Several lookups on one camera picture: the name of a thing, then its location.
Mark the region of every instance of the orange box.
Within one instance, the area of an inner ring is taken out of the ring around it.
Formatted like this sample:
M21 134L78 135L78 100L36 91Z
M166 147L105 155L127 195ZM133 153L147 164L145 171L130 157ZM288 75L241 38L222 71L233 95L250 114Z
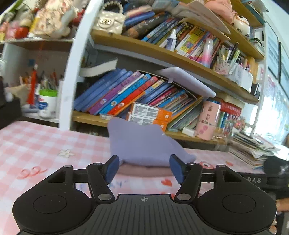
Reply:
M155 120L155 119L147 118L147 117L140 117L137 115L132 115L131 113L128 113L127 120L129 122L134 122L142 126L146 126L150 124L157 124L161 127L163 132L166 131L166 127L168 125L168 122L165 122L165 121Z
M148 104L140 104L135 102L131 106L131 114L144 118L160 120L164 122L170 122L173 115L172 112L167 111L165 109L161 109Z

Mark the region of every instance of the pink cloth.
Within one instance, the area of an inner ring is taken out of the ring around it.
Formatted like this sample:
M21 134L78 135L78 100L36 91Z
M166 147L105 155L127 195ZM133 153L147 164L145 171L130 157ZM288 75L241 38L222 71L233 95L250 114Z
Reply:
M252 170L228 153L195 149L186 151L195 154L196 162L204 166L226 164L235 171L262 173L261 170ZM109 138L61 131L23 121L0 130L0 234L16 235L19 232L12 206L21 194L35 184L64 165L80 169L94 162L104 163L109 158ZM87 184L78 183L76 187L89 195ZM131 177L117 174L109 187L115 196L119 193L170 193L174 196L180 185L173 176ZM200 193L212 187L212 183L203 183Z

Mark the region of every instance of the white bottle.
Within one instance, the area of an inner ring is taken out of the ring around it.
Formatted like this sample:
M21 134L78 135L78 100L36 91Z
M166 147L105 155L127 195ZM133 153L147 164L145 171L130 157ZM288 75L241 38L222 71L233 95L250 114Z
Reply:
M206 39L206 43L203 50L202 65L210 68L213 54L213 40L210 38Z
M174 51L177 43L177 31L173 29L171 35L168 37L168 44L166 45L166 49L170 51Z

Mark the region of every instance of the blue foam pad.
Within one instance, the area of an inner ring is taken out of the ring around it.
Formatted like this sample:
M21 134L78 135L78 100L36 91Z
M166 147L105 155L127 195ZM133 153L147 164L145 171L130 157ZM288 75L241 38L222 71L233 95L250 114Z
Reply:
M170 156L170 169L178 183L182 184L185 180L182 167L172 156Z
M104 180L107 183L111 183L111 181L113 180L113 177L115 176L115 174L117 173L119 168L119 157L117 156L108 166L107 166L107 171L106 171L106 175L104 177Z

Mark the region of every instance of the plush toy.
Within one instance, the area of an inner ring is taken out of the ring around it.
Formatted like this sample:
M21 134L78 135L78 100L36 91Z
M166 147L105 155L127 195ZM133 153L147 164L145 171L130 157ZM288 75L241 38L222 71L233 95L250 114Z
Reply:
M238 31L240 31L242 35L244 36L250 35L250 25L245 17L235 16L233 25Z

